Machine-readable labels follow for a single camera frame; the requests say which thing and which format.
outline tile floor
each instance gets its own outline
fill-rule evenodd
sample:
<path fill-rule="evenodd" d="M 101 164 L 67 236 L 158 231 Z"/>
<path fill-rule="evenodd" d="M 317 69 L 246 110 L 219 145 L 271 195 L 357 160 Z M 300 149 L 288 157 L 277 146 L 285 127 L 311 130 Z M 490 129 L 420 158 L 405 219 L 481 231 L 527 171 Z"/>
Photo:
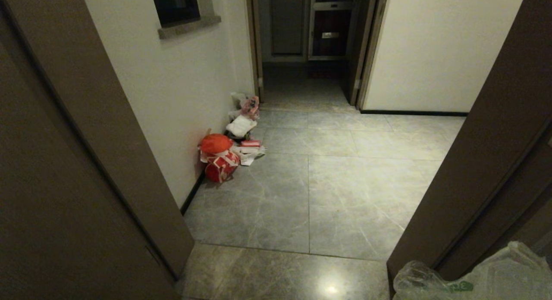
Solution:
<path fill-rule="evenodd" d="M 263 111 L 268 154 L 185 214 L 201 243 L 386 260 L 464 118 Z"/>
<path fill-rule="evenodd" d="M 263 110 L 358 113 L 347 103 L 339 80 L 308 78 L 307 68 L 263 68 Z"/>
<path fill-rule="evenodd" d="M 361 115 L 304 68 L 265 68 L 261 110 L 268 154 L 185 214 L 184 299 L 388 300 L 384 261 L 464 119 Z"/>
<path fill-rule="evenodd" d="M 389 300 L 384 262 L 205 244 L 177 291 L 185 300 Z"/>

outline window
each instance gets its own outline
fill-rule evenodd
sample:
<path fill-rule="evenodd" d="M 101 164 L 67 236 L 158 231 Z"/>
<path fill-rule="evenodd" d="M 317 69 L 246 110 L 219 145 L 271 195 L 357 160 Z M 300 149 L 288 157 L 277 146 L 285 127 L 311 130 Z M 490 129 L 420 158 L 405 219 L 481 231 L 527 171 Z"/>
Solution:
<path fill-rule="evenodd" d="M 154 0 L 162 27 L 199 20 L 198 0 Z"/>

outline pile of bags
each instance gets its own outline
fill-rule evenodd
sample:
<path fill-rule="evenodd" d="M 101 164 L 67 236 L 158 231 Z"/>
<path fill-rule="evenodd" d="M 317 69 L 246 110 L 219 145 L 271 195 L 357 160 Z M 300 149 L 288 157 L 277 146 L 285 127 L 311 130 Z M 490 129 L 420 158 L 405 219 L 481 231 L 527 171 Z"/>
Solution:
<path fill-rule="evenodd" d="M 228 136 L 209 134 L 199 145 L 201 162 L 207 163 L 205 176 L 218 183 L 230 178 L 238 165 L 249 166 L 266 151 L 266 147 L 252 139 L 250 133 L 260 117 L 259 98 L 238 93 L 232 93 L 232 97 L 240 109 L 229 112 Z"/>

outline orange bag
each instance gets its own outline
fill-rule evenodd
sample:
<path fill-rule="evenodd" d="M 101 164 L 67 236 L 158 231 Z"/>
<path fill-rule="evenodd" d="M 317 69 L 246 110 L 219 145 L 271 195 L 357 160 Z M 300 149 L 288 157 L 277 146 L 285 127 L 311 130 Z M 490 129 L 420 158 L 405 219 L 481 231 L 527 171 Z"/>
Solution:
<path fill-rule="evenodd" d="M 201 140 L 199 150 L 206 154 L 218 154 L 230 149 L 232 145 L 234 145 L 234 142 L 226 135 L 209 134 Z"/>

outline red gift bag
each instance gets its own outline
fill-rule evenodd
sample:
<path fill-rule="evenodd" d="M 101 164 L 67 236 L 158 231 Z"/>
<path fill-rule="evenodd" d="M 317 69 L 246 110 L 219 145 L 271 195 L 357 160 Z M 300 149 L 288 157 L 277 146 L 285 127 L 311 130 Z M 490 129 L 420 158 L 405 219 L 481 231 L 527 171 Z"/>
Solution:
<path fill-rule="evenodd" d="M 205 176 L 214 182 L 224 182 L 238 164 L 240 157 L 229 151 L 233 141 L 222 134 L 210 134 L 201 140 L 201 161 L 207 163 Z"/>
<path fill-rule="evenodd" d="M 228 150 L 219 154 L 207 154 L 205 176 L 214 182 L 224 182 L 236 170 L 240 157 Z"/>

